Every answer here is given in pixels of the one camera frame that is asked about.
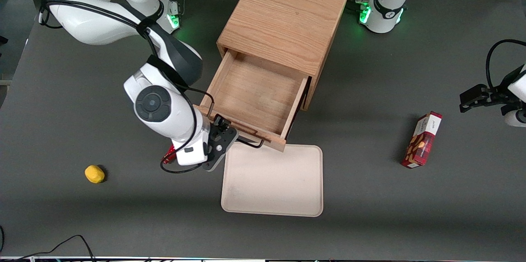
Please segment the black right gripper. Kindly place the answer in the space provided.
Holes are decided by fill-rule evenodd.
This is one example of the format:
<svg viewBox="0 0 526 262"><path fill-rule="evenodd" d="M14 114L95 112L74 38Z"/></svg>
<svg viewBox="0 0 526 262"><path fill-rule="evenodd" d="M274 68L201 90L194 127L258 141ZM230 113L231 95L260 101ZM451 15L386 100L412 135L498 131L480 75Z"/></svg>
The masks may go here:
<svg viewBox="0 0 526 262"><path fill-rule="evenodd" d="M201 165L201 168L207 172L214 171L239 136L238 131L230 125L229 120L225 120L223 116L216 114L213 125L210 126L207 149L205 150L207 151L207 160Z"/></svg>

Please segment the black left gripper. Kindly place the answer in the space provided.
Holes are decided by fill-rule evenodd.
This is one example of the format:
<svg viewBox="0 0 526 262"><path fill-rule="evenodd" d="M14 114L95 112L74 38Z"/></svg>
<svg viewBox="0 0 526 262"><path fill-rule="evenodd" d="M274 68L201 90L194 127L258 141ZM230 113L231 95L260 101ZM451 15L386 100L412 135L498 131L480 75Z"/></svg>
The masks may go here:
<svg viewBox="0 0 526 262"><path fill-rule="evenodd" d="M514 104L519 108L525 105L525 65L520 65L506 74L499 85L494 86L488 69L488 86L493 96L506 104ZM493 105L488 87L477 84L460 94L459 110L466 113L468 110Z"/></svg>

